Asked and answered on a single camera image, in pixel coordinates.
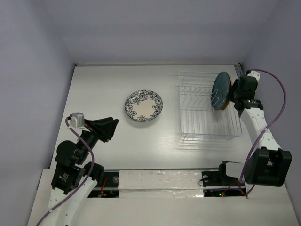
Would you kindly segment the white wire dish rack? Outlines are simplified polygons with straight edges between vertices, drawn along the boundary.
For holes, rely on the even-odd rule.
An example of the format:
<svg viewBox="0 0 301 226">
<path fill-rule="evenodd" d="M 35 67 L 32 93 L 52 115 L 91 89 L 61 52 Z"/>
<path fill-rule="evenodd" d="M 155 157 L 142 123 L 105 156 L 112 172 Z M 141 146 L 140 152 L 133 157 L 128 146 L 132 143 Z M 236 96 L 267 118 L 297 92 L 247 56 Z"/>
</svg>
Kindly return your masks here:
<svg viewBox="0 0 301 226">
<path fill-rule="evenodd" d="M 181 140 L 230 140 L 242 135 L 240 118 L 232 103 L 223 111 L 213 107 L 211 93 L 217 75 L 179 73 Z"/>
</svg>

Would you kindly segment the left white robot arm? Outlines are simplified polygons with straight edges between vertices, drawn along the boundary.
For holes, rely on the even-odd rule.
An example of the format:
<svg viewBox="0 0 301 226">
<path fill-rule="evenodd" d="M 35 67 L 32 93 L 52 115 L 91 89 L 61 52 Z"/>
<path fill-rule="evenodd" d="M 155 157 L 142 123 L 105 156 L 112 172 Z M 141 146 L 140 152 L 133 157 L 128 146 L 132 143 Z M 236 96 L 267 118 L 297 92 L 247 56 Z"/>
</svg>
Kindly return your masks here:
<svg viewBox="0 0 301 226">
<path fill-rule="evenodd" d="M 87 120 L 82 113 L 72 113 L 65 119 L 67 129 L 78 140 L 65 140 L 56 149 L 48 211 L 37 225 L 73 225 L 92 190 L 106 185 L 104 166 L 95 162 L 92 149 L 98 141 L 112 139 L 118 122 L 112 117 Z"/>
</svg>

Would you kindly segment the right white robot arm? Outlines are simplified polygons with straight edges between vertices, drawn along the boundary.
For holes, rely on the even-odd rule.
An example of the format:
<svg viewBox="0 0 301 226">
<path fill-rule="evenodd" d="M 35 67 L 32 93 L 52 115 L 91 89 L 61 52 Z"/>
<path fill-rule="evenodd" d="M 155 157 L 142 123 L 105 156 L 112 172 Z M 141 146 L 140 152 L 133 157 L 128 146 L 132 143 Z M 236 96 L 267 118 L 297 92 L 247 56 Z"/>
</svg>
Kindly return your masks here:
<svg viewBox="0 0 301 226">
<path fill-rule="evenodd" d="M 228 94 L 252 142 L 239 179 L 249 185 L 281 187 L 292 155 L 280 147 L 270 131 L 282 113 L 267 123 L 261 101 L 254 98 L 261 72 L 260 69 L 248 70 L 235 80 Z"/>
</svg>

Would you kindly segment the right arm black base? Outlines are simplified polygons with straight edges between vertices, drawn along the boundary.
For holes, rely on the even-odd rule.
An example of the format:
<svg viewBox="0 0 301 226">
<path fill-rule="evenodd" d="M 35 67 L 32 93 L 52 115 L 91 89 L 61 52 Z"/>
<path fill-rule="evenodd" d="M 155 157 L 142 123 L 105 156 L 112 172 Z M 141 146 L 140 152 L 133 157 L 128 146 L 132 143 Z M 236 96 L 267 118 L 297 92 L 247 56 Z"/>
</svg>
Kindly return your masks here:
<svg viewBox="0 0 301 226">
<path fill-rule="evenodd" d="M 233 161 L 222 161 L 216 171 L 202 171 L 202 178 L 199 180 L 199 185 L 202 187 L 207 186 L 228 186 L 237 185 L 243 186 L 238 178 L 230 177 L 226 174 L 226 164 L 237 163 Z"/>
</svg>

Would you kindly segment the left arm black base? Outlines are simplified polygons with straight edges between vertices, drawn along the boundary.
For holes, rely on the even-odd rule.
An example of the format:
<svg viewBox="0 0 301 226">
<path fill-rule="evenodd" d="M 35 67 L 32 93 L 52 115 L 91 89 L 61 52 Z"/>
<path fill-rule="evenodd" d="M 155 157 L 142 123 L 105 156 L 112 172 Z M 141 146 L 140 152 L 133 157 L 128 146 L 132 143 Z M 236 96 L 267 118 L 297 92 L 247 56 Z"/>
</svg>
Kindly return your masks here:
<svg viewBox="0 0 301 226">
<path fill-rule="evenodd" d="M 106 170 L 102 183 L 97 185 L 88 198 L 118 198 L 119 170 Z"/>
</svg>

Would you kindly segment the beige bird plate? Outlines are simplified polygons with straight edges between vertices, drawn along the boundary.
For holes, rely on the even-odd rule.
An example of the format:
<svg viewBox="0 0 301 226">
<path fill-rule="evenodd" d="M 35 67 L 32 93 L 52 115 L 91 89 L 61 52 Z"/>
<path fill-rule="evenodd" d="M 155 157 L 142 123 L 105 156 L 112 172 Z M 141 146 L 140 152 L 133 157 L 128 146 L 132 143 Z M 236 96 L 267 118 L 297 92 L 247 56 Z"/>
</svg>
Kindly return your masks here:
<svg viewBox="0 0 301 226">
<path fill-rule="evenodd" d="M 221 108 L 222 111 L 225 110 L 225 109 L 227 108 L 228 104 L 229 104 L 229 101 L 230 101 L 230 93 L 231 93 L 231 91 L 232 91 L 232 87 L 233 87 L 233 82 L 232 82 L 231 76 L 229 75 L 229 89 L 228 89 L 228 93 L 227 93 L 227 95 L 226 95 L 224 104 L 223 104 L 223 106 L 222 106 L 222 108 Z"/>
</svg>

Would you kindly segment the blue floral white plate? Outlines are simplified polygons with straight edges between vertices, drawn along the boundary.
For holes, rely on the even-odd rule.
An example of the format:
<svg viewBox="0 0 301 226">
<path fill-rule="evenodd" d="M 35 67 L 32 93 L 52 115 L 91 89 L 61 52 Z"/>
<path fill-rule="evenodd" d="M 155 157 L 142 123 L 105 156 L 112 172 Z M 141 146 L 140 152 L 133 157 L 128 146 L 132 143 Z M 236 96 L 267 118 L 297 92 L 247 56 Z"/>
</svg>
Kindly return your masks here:
<svg viewBox="0 0 301 226">
<path fill-rule="evenodd" d="M 163 100 L 152 90 L 142 89 L 130 94 L 125 101 L 125 112 L 137 122 L 157 118 L 163 110 Z"/>
</svg>

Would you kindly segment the dark teal plate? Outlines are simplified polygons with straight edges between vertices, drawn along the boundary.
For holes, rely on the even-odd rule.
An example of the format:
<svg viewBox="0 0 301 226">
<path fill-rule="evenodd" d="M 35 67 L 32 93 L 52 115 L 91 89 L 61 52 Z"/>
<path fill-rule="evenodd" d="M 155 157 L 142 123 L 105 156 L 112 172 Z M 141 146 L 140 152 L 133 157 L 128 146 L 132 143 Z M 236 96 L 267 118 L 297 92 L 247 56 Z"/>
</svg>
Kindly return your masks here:
<svg viewBox="0 0 301 226">
<path fill-rule="evenodd" d="M 224 110 L 228 103 L 228 94 L 231 89 L 232 82 L 227 72 L 220 72 L 213 84 L 211 91 L 211 104 L 215 110 Z"/>
</svg>

